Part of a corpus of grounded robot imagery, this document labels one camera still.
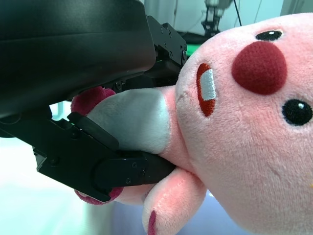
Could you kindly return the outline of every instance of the blurry background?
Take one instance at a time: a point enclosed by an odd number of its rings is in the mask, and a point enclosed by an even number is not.
[[[184,36],[203,36],[204,0],[141,0],[146,13],[161,24],[169,23]],[[237,0],[242,25],[280,15],[313,12],[312,0]],[[232,2],[224,11],[219,30],[238,27]],[[70,103],[51,106],[55,119],[66,118]],[[1,235],[145,235],[141,206],[111,203],[92,206],[73,190],[36,171],[31,146],[17,139],[0,139]],[[208,192],[198,213],[179,235],[247,235]]]

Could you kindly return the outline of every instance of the embroidered eye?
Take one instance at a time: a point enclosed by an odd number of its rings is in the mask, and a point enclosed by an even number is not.
[[[302,126],[312,119],[313,112],[308,103],[298,99],[291,99],[284,104],[283,115],[288,124]]]
[[[257,40],[261,40],[261,41],[275,41],[277,39],[279,39],[282,36],[282,32],[280,31],[267,31],[267,32],[263,32],[260,33],[258,35],[256,35],[256,39]]]

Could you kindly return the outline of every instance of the dark pink paw tip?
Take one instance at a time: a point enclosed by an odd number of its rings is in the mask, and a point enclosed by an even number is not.
[[[82,199],[84,202],[87,202],[89,204],[93,204],[93,205],[97,205],[97,206],[100,206],[100,205],[103,205],[103,204],[106,204],[106,203],[109,203],[111,201],[113,201],[114,199],[116,199],[123,191],[123,188],[114,188],[111,192],[110,192],[110,197],[111,197],[111,200],[108,201],[108,202],[100,202],[98,201],[97,199],[94,199],[92,197],[89,197],[89,196],[83,196],[81,195],[77,190],[75,190],[75,193],[76,195]]]
[[[155,211],[152,211],[149,219],[148,235],[156,235],[156,220],[157,213]]]
[[[103,89],[102,87],[91,88],[74,97],[71,111],[86,116],[102,100],[114,94],[115,92],[111,89]]]

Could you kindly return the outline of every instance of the plush toy mouth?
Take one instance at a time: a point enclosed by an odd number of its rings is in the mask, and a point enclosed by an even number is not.
[[[213,71],[208,64],[201,64],[197,72],[198,100],[203,114],[210,116],[215,108],[216,90]]]

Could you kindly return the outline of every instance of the stuffed animal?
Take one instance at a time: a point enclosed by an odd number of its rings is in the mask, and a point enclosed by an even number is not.
[[[305,13],[218,34],[188,59],[175,86],[120,94],[97,87],[75,97],[72,111],[122,150],[177,166],[156,185],[111,192],[143,204],[148,235],[179,232],[207,189],[247,231],[312,235],[312,106],[313,13]]]

